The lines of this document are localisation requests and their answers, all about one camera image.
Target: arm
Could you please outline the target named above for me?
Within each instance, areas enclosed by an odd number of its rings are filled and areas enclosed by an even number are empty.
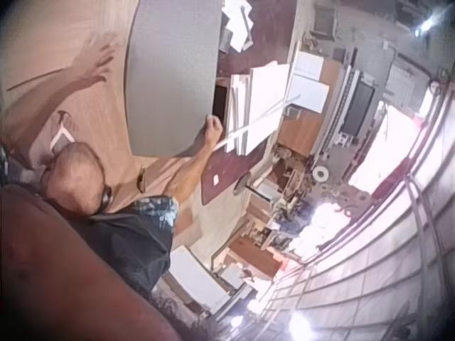
[[[187,200],[199,184],[200,176],[210,155],[220,139],[223,127],[217,117],[207,118],[204,147],[187,164],[182,166],[164,189],[164,195],[173,197],[178,203]]]
[[[9,153],[19,154],[27,163],[31,144],[58,106],[72,93],[104,79],[114,53],[113,38],[106,34],[92,44],[88,40],[70,67],[38,84],[6,110],[1,142]]]

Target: desk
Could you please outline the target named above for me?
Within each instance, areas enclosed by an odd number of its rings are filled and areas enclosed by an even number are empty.
[[[252,28],[253,45],[241,53],[230,49],[228,54],[218,57],[218,77],[250,73],[251,67],[263,66],[273,60],[287,63],[291,48],[292,30],[296,13],[296,0],[250,0],[250,18],[255,23]],[[224,120],[225,105],[217,102],[223,96],[215,93],[213,114]],[[267,141],[263,141],[247,156],[238,156],[220,149],[208,161],[201,178],[202,203],[207,205],[238,181],[242,175],[258,164],[264,157]],[[220,182],[214,185],[213,176],[218,175]]]

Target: hand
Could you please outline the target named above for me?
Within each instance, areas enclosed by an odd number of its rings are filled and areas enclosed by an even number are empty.
[[[109,63],[117,49],[117,45],[113,44],[115,37],[113,33],[105,33],[96,39],[91,35],[85,41],[79,55],[68,68],[74,80],[104,77],[110,72]]]
[[[205,144],[214,149],[223,132],[223,126],[219,118],[210,115],[205,120]]]

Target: wooden table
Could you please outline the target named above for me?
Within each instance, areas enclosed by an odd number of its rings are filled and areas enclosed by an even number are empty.
[[[292,30],[296,13],[296,0],[250,0],[252,5],[250,18],[255,23],[252,28],[253,45],[241,53],[232,48],[228,54],[220,53],[218,60],[218,77],[230,77],[236,74],[250,73],[251,67],[263,66],[276,60],[287,63],[291,48]],[[225,103],[223,96],[215,93],[213,114],[224,121]],[[207,205],[222,191],[238,181],[242,175],[258,164],[264,157],[267,141],[262,142],[247,156],[238,156],[235,151],[229,153],[220,149],[208,161],[202,175],[202,203]],[[213,182],[218,175],[219,183]]]

